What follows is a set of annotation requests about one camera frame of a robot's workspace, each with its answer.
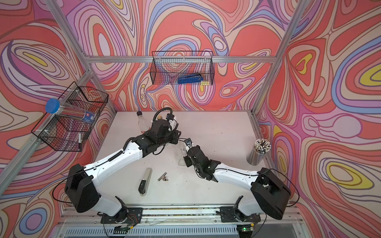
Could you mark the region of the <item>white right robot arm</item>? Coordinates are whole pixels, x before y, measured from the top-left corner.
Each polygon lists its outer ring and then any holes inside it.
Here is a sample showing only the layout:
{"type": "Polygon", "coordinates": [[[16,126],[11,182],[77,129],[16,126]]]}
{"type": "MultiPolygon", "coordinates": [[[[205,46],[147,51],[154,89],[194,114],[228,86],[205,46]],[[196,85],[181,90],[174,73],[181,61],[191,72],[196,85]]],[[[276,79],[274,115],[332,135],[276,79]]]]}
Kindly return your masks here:
{"type": "Polygon", "coordinates": [[[252,197],[239,196],[229,211],[220,210],[221,218],[229,222],[246,222],[255,214],[264,213],[276,220],[282,220],[291,197],[291,190],[270,169],[245,171],[233,168],[219,161],[208,159],[200,146],[186,149],[184,161],[193,166],[196,174],[205,180],[225,182],[246,189],[252,197]]]}

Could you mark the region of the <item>clear square bottle with cork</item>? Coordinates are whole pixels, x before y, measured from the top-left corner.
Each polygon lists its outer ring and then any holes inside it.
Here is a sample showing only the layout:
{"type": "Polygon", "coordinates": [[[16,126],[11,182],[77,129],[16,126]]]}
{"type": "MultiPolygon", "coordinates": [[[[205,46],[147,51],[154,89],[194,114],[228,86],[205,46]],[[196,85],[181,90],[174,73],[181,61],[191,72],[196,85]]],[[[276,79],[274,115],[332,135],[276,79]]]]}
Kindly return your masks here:
{"type": "Polygon", "coordinates": [[[173,152],[175,159],[179,166],[186,166],[184,158],[187,156],[186,145],[184,142],[178,142],[178,144],[174,145],[173,152]]]}

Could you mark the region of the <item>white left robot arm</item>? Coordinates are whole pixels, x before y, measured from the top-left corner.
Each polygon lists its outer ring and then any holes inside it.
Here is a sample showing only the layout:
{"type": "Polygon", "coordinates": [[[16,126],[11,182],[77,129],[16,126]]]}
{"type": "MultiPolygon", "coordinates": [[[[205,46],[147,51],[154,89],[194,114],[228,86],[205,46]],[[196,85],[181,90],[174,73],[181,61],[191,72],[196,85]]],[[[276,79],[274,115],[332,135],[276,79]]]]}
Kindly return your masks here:
{"type": "Polygon", "coordinates": [[[110,217],[124,218],[128,209],[123,201],[101,194],[97,187],[120,169],[156,152],[159,147],[177,144],[179,135],[176,119],[154,120],[150,130],[129,138],[120,150],[92,164],[72,166],[64,191],[76,212],[94,210],[110,217]]]}

